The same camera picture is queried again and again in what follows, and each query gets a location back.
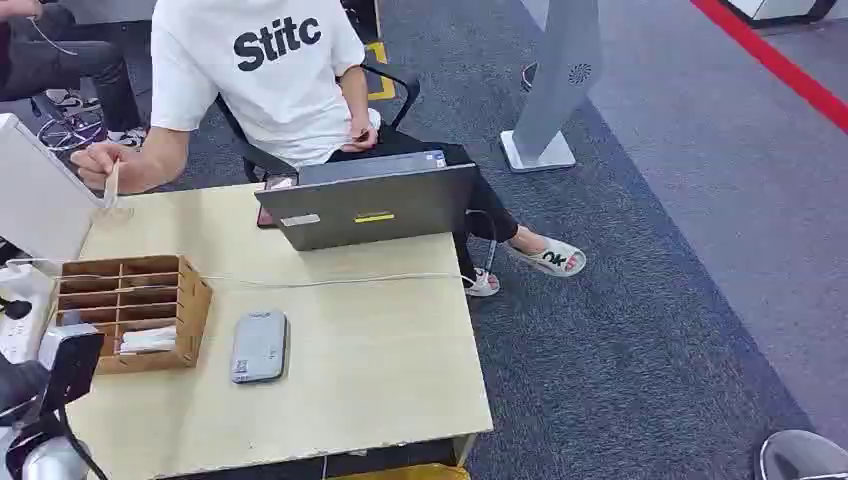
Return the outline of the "person's right hand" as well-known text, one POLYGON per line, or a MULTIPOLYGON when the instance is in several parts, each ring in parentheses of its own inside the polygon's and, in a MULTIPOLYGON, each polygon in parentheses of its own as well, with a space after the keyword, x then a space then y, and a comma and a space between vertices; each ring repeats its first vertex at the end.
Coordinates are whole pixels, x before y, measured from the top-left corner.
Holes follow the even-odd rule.
POLYGON ((72 153, 70 161, 86 186, 106 192, 119 184, 121 161, 131 152, 119 144, 100 142, 72 153))

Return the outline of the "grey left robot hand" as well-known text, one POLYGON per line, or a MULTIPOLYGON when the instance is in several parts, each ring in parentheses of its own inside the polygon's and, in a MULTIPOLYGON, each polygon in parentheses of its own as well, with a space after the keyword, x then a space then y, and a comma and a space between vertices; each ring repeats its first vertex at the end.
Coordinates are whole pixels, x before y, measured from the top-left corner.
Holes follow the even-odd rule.
POLYGON ((48 369, 38 360, 11 363, 1 356, 1 426, 11 427, 47 387, 48 369))

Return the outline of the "person's left hand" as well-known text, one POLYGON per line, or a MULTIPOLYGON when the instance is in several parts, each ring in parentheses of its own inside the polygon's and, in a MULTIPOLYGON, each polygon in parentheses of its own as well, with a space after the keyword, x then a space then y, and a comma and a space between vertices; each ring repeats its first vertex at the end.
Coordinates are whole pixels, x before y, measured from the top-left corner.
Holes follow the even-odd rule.
POLYGON ((359 153, 372 149, 378 140, 377 130, 368 119, 351 121, 350 139, 340 147, 346 153, 359 153))

